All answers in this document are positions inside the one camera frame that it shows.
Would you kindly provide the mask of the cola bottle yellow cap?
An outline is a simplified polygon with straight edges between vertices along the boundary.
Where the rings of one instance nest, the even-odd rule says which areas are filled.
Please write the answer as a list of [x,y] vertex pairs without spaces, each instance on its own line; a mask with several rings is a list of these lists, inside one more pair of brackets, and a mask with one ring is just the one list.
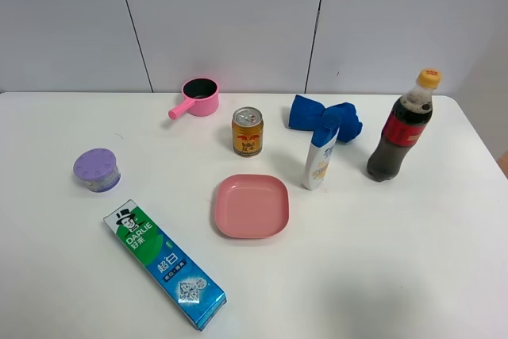
[[440,82],[441,73],[426,68],[416,78],[414,87],[396,100],[367,162],[372,179],[383,182],[399,173],[407,153],[417,144],[433,115],[433,92]]

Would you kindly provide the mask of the gold energy drink can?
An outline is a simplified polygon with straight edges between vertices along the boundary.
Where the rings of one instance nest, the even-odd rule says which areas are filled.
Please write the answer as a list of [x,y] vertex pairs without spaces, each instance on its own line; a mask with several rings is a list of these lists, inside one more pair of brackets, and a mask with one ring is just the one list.
[[263,148],[264,120],[255,107],[241,107],[233,113],[233,151],[243,157],[256,156]]

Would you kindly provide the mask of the pink square plate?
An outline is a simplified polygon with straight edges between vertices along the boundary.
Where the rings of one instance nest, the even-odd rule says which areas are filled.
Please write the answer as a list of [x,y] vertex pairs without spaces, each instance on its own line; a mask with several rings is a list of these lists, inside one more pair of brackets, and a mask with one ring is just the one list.
[[274,176],[231,175],[217,187],[214,222],[227,237],[269,238],[285,229],[289,217],[287,187]]

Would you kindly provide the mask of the white shampoo bottle blue cap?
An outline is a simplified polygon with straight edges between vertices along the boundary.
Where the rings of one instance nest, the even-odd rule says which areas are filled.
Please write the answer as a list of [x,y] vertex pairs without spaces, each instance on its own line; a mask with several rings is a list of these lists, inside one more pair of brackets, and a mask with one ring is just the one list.
[[314,191],[318,189],[329,166],[337,141],[341,119],[336,114],[323,114],[317,122],[311,138],[302,185]]

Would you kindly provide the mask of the pink toy saucepan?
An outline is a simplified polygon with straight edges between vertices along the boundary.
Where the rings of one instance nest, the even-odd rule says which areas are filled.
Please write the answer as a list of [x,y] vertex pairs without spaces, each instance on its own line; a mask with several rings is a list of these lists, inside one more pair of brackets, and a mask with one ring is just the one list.
[[205,117],[213,114],[219,106],[218,85],[212,79],[191,79],[183,85],[182,94],[183,101],[168,112],[171,120],[176,120],[185,113]]

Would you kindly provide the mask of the blue folded cloth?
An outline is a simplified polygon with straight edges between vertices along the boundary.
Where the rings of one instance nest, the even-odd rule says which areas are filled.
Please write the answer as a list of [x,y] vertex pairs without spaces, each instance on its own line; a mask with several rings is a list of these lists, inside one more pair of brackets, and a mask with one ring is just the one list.
[[343,102],[325,107],[320,102],[301,95],[294,97],[289,114],[288,127],[301,131],[312,131],[325,113],[336,114],[341,120],[337,135],[339,142],[345,144],[353,141],[362,132],[363,123],[360,121],[353,104]]

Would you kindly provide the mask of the purple lidded round container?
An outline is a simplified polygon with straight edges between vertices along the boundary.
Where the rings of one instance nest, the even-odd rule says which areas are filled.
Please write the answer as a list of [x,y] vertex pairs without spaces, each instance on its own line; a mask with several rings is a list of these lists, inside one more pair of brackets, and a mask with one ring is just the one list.
[[93,148],[83,153],[75,161],[73,172],[89,191],[96,193],[112,189],[121,179],[117,158],[107,148]]

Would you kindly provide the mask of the green blue toothpaste box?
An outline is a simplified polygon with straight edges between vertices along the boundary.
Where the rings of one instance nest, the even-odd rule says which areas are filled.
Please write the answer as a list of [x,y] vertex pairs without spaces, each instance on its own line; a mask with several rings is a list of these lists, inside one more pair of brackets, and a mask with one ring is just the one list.
[[103,218],[119,241],[202,331],[226,304],[217,285],[133,200]]

